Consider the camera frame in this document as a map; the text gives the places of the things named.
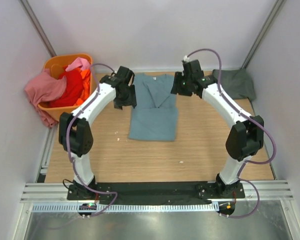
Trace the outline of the light blue t shirt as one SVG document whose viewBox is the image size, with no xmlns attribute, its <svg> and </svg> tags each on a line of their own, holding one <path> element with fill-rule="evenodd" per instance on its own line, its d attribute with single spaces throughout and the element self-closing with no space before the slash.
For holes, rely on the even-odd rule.
<svg viewBox="0 0 300 240">
<path fill-rule="evenodd" d="M 174 77 L 168 74 L 135 75 L 136 107 L 131 109 L 128 138 L 138 141 L 173 142 L 176 139 L 178 108 L 171 94 Z"/>
</svg>

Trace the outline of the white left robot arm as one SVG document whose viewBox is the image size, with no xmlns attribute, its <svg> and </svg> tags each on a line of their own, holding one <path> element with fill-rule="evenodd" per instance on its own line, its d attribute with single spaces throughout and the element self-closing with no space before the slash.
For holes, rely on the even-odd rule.
<svg viewBox="0 0 300 240">
<path fill-rule="evenodd" d="M 60 115 L 58 141 L 72 165 L 73 186 L 85 200 L 101 194 L 96 188 L 96 178 L 90 163 L 89 152 L 94 144 L 91 125 L 110 102 L 119 110 L 137 106 L 134 78 L 132 70 L 120 66 L 117 71 L 103 76 L 97 82 L 95 91 L 79 107 Z"/>
</svg>

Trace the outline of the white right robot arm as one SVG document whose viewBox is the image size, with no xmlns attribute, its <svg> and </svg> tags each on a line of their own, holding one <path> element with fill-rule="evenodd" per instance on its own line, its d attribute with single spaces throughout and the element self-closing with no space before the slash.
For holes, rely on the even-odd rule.
<svg viewBox="0 0 300 240">
<path fill-rule="evenodd" d="M 214 190 L 219 197 L 229 198 L 239 187 L 239 176 L 245 163 L 263 148 L 261 127 L 264 126 L 264 120 L 258 115 L 249 121 L 249 113 L 229 98 L 213 75 L 204 74 L 198 60 L 183 60 L 182 66 L 183 71 L 174 74 L 171 93 L 199 96 L 215 108 L 230 128 L 225 142 L 228 158 L 214 184 Z"/>
</svg>

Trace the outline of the grey t shirt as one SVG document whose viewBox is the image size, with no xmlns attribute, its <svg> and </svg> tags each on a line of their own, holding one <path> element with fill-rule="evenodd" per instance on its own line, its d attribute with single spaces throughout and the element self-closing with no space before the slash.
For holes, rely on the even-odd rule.
<svg viewBox="0 0 300 240">
<path fill-rule="evenodd" d="M 221 71 L 214 69 L 212 71 L 216 79 L 219 73 L 221 73 L 221 86 L 232 99 L 249 99 L 250 101 L 256 99 L 253 79 L 245 69 Z"/>
</svg>

